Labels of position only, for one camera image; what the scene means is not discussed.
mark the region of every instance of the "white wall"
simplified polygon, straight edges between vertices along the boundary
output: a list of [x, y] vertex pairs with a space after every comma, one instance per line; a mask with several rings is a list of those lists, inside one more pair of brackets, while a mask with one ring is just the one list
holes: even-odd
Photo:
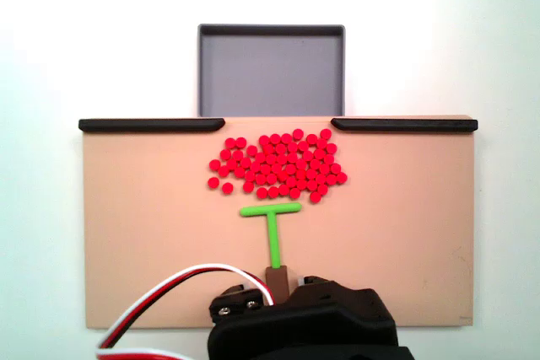
[[[475, 324], [399, 338], [418, 360], [540, 356], [540, 0], [0, 0], [1, 358], [93, 358], [77, 121], [193, 116], [199, 23], [344, 24], [348, 114], [478, 119]], [[207, 335], [120, 346], [204, 359]]]

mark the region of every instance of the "wire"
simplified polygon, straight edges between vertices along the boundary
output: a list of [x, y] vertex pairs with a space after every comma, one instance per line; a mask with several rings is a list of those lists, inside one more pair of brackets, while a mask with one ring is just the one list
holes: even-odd
[[222, 263], [209, 263], [187, 267], [178, 271], [160, 284], [145, 293], [137, 300], [118, 320], [109, 328], [101, 339], [96, 349], [96, 357], [99, 360], [191, 360], [189, 357], [154, 349], [111, 349], [120, 340], [122, 335], [143, 312], [154, 304], [158, 299], [167, 294], [171, 289], [183, 283], [185, 280], [197, 274], [209, 271], [232, 271], [240, 274], [249, 282], [261, 290], [267, 299], [268, 305], [273, 305], [273, 296], [270, 289], [258, 277], [231, 265]]

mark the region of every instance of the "green t-shaped tool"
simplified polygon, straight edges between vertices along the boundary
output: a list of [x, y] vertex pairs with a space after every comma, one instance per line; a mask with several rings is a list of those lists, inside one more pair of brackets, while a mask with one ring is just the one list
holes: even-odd
[[270, 246], [270, 260], [273, 269], [281, 267], [277, 214], [298, 212], [301, 208], [302, 205], [299, 202], [288, 202], [284, 204], [272, 204], [269, 206], [244, 207], [240, 210], [240, 215], [242, 217], [253, 217], [256, 215], [267, 216], [268, 244]]

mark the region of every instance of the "white wire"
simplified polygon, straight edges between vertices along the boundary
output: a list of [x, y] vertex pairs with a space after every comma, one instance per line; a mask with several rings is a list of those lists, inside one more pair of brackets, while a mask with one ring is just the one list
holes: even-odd
[[169, 282], [175, 280], [178, 277], [181, 277], [191, 271], [195, 270], [202, 270], [202, 269], [208, 269], [208, 268], [217, 268], [217, 269], [223, 269], [232, 271], [236, 274], [240, 274], [244, 278], [246, 278], [249, 282], [252, 282], [261, 292], [264, 294], [264, 296], [267, 299], [268, 305], [273, 305], [273, 299], [272, 294], [268, 291], [268, 289], [262, 285], [255, 277], [250, 276], [245, 271], [242, 271], [238, 267], [234, 267], [231, 265], [225, 265], [224, 263], [207, 263], [204, 265], [195, 265], [191, 267], [187, 267], [184, 270], [178, 271], [176, 274], [173, 274], [169, 278], [162, 281], [160, 284], [152, 288], [150, 291], [145, 293], [141, 298], [139, 298], [131, 307], [129, 307], [126, 312], [124, 312], [118, 320], [109, 328], [109, 330], [105, 333], [105, 336], [100, 340], [98, 343], [98, 348], [95, 351], [96, 355], [107, 355], [107, 354], [131, 354], [131, 353], [141, 353], [141, 354], [157, 354], [162, 356], [169, 356], [172, 358], [177, 358], [179, 360], [191, 360], [189, 357], [174, 354], [171, 352], [165, 352], [160, 350], [154, 350], [154, 349], [101, 349], [100, 346], [109, 338], [111, 333], [118, 327], [119, 324], [121, 324], [126, 317], [135, 309], [137, 308], [142, 301], [144, 301], [146, 298], [154, 294], [157, 290], [162, 288], [165, 284], [168, 284]]

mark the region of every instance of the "beige board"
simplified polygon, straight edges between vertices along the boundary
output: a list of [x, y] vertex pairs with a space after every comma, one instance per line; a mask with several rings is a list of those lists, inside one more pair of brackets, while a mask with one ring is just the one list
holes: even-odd
[[[226, 137], [249, 145], [295, 128], [332, 130], [348, 182], [316, 205], [303, 193], [300, 212], [278, 216], [291, 288], [299, 276], [317, 275], [374, 288], [398, 325], [470, 325], [472, 133], [341, 132], [330, 118], [293, 117], [226, 119], [210, 133], [84, 134], [87, 326], [110, 326], [155, 284], [194, 264], [223, 262], [263, 277], [266, 220], [239, 210], [289, 199], [259, 201], [240, 180], [231, 180], [230, 196], [210, 190], [208, 163]], [[134, 327], [210, 326], [211, 300], [240, 282], [229, 273], [194, 277]]]

